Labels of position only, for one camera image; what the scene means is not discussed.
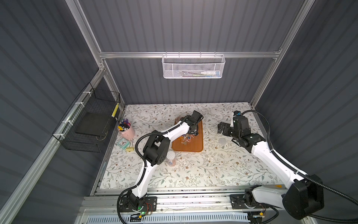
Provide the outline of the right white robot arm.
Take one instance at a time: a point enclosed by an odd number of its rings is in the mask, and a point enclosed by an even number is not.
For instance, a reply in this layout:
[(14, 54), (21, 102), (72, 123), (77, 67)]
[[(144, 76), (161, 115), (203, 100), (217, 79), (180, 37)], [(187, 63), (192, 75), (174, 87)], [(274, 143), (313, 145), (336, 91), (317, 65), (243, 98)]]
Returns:
[(248, 119), (238, 111), (231, 123), (218, 124), (218, 133), (231, 137), (232, 142), (258, 157), (284, 184), (281, 188), (255, 185), (245, 189), (243, 202), (248, 208), (271, 205), (285, 209), (298, 220), (324, 208), (323, 188), (317, 185), (321, 179), (316, 175), (312, 175), (311, 180), (301, 177), (300, 170), (270, 149), (265, 138), (251, 132)]

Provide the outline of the clear candy jar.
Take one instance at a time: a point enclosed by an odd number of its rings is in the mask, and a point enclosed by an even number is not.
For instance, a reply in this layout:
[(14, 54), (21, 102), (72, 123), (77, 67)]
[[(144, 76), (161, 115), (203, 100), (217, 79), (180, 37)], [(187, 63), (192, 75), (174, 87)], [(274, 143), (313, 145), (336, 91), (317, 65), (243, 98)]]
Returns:
[(174, 124), (177, 125), (177, 124), (182, 124), (185, 120), (185, 117), (177, 117), (174, 121)]
[(176, 154), (172, 150), (168, 151), (168, 153), (167, 153), (167, 164), (170, 167), (173, 167), (176, 165)]

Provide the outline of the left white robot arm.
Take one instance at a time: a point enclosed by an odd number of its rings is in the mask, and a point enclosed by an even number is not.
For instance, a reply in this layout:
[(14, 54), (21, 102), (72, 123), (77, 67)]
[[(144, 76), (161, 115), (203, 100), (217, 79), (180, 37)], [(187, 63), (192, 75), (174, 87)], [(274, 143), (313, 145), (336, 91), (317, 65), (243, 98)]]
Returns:
[(149, 182), (156, 168), (167, 157), (170, 144), (186, 134), (198, 135), (199, 123), (203, 115), (193, 111), (180, 119), (174, 126), (164, 131), (154, 130), (141, 136), (135, 144), (135, 152), (142, 159), (143, 164), (139, 177), (133, 187), (127, 192), (127, 199), (135, 210), (140, 210), (144, 204)]

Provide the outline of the white jar lid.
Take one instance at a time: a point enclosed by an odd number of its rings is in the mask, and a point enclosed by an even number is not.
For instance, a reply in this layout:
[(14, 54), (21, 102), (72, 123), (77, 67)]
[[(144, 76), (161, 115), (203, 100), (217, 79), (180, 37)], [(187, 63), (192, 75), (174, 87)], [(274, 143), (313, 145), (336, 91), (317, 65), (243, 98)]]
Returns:
[(218, 143), (224, 146), (227, 143), (227, 140), (225, 138), (219, 138)]

